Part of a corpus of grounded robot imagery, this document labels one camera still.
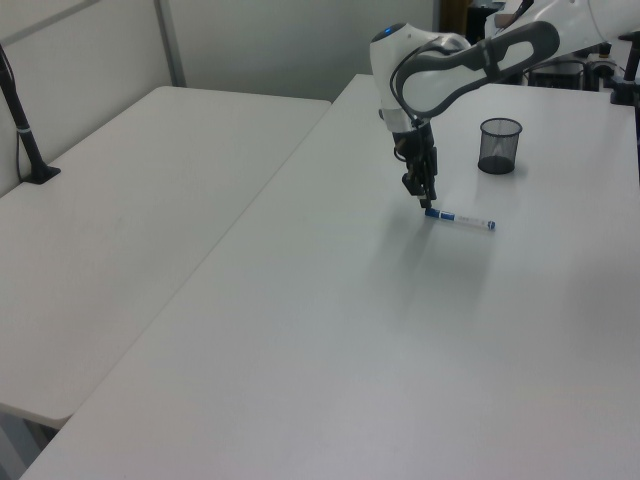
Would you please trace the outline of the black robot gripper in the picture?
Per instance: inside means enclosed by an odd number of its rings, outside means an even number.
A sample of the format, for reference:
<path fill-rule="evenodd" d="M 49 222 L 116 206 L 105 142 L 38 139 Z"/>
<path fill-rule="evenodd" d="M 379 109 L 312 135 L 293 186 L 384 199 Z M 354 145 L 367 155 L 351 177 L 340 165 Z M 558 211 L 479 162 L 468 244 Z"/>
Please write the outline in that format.
<path fill-rule="evenodd" d="M 431 209 L 438 173 L 437 148 L 431 124 L 423 123 L 410 132 L 393 133 L 392 137 L 394 155 L 406 167 L 403 185 L 411 196 L 418 197 L 423 209 Z"/>

